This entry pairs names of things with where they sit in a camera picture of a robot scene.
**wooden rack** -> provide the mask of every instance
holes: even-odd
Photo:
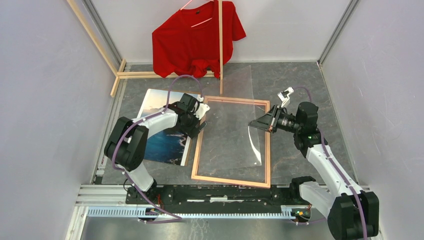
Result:
[[[112,87],[112,91],[110,92],[111,97],[115,97],[115,94],[117,92],[119,82],[121,79],[157,79],[162,78],[161,76],[157,75],[153,71],[131,71],[131,72],[124,72],[125,65],[127,64],[127,61],[125,59],[122,59],[122,62],[120,63],[119,69],[116,69],[114,66],[112,60],[109,58],[109,56],[106,53],[105,48],[102,46],[99,38],[96,36],[95,32],[89,25],[86,17],[81,12],[80,8],[78,7],[75,0],[67,0],[68,4],[72,8],[75,15],[78,17],[79,21],[81,22],[82,26],[84,27],[85,31],[87,31],[88,35],[90,36],[91,40],[93,41],[94,45],[97,47],[100,54],[103,56],[104,60],[106,61],[107,65],[109,66],[112,73],[115,75],[115,82]],[[223,59],[223,0],[218,0],[218,17],[219,17],[219,63],[220,63],[220,78],[219,78],[219,93],[223,94],[223,77],[224,77],[224,59]],[[175,73],[172,73],[167,76],[167,78],[176,78],[178,75]],[[207,71],[206,75],[204,77],[213,78],[214,73],[212,71]]]

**wooden frame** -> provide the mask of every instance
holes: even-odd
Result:
[[[208,102],[250,104],[250,105],[264,106],[265,113],[267,113],[270,110],[270,101],[265,101],[265,100],[252,100],[252,99],[232,98],[232,97],[222,97],[222,96],[205,96],[204,103],[208,103]],[[244,181],[244,180],[236,180],[236,179],[229,179],[229,178],[198,175],[202,139],[203,139],[203,131],[197,136],[197,144],[196,144],[196,150],[194,154],[193,169],[191,171],[191,179],[209,181],[209,182],[219,182],[219,183],[225,183],[225,184],[251,186],[251,187],[258,187],[258,188],[271,187],[271,145],[270,145],[271,135],[269,132],[265,133],[265,161],[264,161],[265,182]]]
[[[218,0],[218,17],[219,17],[219,67],[220,67],[220,77],[219,77],[219,94],[223,94],[223,78],[224,78],[224,58],[223,58],[223,0]],[[122,59],[122,62],[120,63],[119,69],[116,69],[114,66],[112,60],[109,58],[109,56],[106,53],[105,48],[102,46],[99,38],[89,25],[87,19],[81,12],[80,8],[78,7],[75,0],[67,0],[68,4],[72,8],[75,15],[78,17],[78,20],[81,22],[82,26],[84,27],[85,31],[90,36],[91,40],[93,41],[94,45],[97,47],[98,51],[106,61],[107,65],[109,66],[112,73],[115,75],[115,82],[113,83],[112,91],[110,92],[111,97],[115,97],[115,94],[117,92],[119,82],[121,79],[158,79],[162,78],[161,76],[157,75],[153,71],[131,71],[131,72],[124,72],[125,64],[127,61],[125,59]],[[176,78],[178,77],[177,74],[172,73],[167,76],[167,78]],[[214,78],[214,73],[212,71],[207,71],[206,75],[204,77],[207,78]]]

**gray marbled surface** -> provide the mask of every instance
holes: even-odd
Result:
[[[250,66],[251,76],[246,75],[246,68]],[[131,65],[130,71],[151,71],[149,65]],[[240,79],[237,76],[242,72],[246,78],[246,85],[243,90],[251,91],[257,100],[269,100],[271,106],[280,104],[277,93],[285,90],[287,87],[305,86],[312,92],[312,101],[319,107],[318,110],[318,127],[325,133],[333,154],[344,167],[346,172],[354,176],[350,165],[346,148],[342,139],[342,134],[337,123],[335,112],[330,101],[330,96],[324,80],[321,76],[318,66],[314,62],[259,62],[259,63],[228,63],[224,66],[224,83],[226,79]],[[128,79],[121,81],[126,85],[124,96],[122,99],[119,116],[127,118],[135,118],[140,110],[147,89],[168,89],[172,78],[157,79]],[[204,94],[210,96],[219,96],[220,84],[215,78],[201,78]],[[173,90],[198,92],[198,85],[192,79],[182,78],[177,81]],[[297,106],[302,101],[307,101],[308,96],[302,89],[296,90],[291,96],[291,104],[287,110],[289,113],[296,113]],[[228,131],[232,125],[229,123],[223,126],[223,131]],[[259,142],[263,143],[263,135],[259,134]],[[229,139],[224,144],[228,146],[236,145]],[[302,156],[296,149],[293,142],[293,134],[278,131],[271,135],[271,183],[272,184],[289,184],[292,178],[300,176],[312,176],[320,184],[324,184],[315,168]],[[191,179],[194,153],[196,149],[196,140],[192,142],[190,154],[188,156],[187,166],[176,166],[171,164],[159,163],[154,161],[144,161],[149,173],[156,179],[158,184],[210,184],[210,182],[197,181]],[[103,176],[103,184],[121,184],[124,182],[124,176],[114,170],[111,165],[106,165]],[[258,182],[264,181],[264,166],[249,166],[239,168],[215,168],[203,169],[202,175],[214,177],[228,177],[240,180],[254,180]]]

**shirt sleeve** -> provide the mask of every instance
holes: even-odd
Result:
[[[234,6],[233,13],[232,13],[232,40],[238,41],[245,37],[246,37],[245,30],[243,29],[239,16],[237,16],[236,6]]]
[[[173,65],[170,63],[167,51],[166,42],[163,42],[157,32],[153,32],[152,46],[153,46],[153,71],[162,78],[166,78],[174,72]]]

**shirt neckline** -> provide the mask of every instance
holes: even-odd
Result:
[[[205,8],[209,7],[209,5],[213,5],[212,19],[211,20],[209,20],[208,22],[202,23],[199,26],[195,26],[195,27],[192,27],[191,25],[188,25],[187,24],[186,20],[184,19],[184,15],[186,13],[197,12],[199,10],[202,10],[202,9],[205,9]],[[178,10],[178,15],[179,15],[179,18],[181,20],[181,24],[185,28],[187,28],[188,30],[196,30],[196,29],[206,28],[207,26],[209,26],[210,24],[212,24],[212,21],[215,19],[216,11],[217,11],[216,0],[213,0],[213,1],[210,1],[210,2],[207,2],[207,3],[203,4],[201,6],[198,6],[196,8],[193,8],[193,9],[182,9],[182,10],[180,9],[180,10]]]

